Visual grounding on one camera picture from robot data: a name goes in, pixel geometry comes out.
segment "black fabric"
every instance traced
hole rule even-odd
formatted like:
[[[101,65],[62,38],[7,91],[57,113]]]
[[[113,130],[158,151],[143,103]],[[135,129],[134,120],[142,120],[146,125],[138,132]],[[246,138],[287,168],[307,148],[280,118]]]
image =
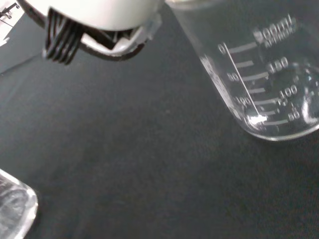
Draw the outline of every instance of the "black fabric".
[[[26,17],[0,48],[0,167],[40,197],[28,238],[318,238],[318,133],[244,132],[163,19],[127,62],[45,62]]]

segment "white plastic housing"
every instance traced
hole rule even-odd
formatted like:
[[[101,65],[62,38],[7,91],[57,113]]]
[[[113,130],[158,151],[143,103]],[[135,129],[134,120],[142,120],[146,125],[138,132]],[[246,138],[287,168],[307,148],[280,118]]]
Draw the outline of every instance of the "white plastic housing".
[[[84,25],[119,31],[143,25],[164,0],[26,0],[44,16],[50,7]]]

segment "glass beaker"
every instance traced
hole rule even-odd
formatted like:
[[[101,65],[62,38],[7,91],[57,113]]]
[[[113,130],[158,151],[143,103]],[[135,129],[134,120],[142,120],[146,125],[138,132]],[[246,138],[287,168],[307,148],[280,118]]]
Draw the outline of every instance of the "glass beaker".
[[[267,140],[319,128],[319,0],[166,0],[239,124]]]
[[[36,216],[35,192],[0,169],[0,238],[22,239]]]

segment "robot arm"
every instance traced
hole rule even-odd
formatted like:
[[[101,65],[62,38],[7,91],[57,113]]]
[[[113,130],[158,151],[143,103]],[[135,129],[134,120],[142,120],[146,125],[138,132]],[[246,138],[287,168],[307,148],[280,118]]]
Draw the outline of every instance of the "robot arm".
[[[80,24],[81,48],[109,60],[136,55],[161,25],[164,0],[18,0],[40,25],[50,10]]]

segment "500ml text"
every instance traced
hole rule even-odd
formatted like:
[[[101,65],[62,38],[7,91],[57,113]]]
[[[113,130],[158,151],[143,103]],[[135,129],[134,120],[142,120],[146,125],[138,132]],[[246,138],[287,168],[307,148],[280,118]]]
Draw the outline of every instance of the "500ml text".
[[[259,44],[264,44],[266,48],[287,39],[298,30],[297,20],[289,14],[277,23],[272,23],[262,30],[256,29],[254,36]]]

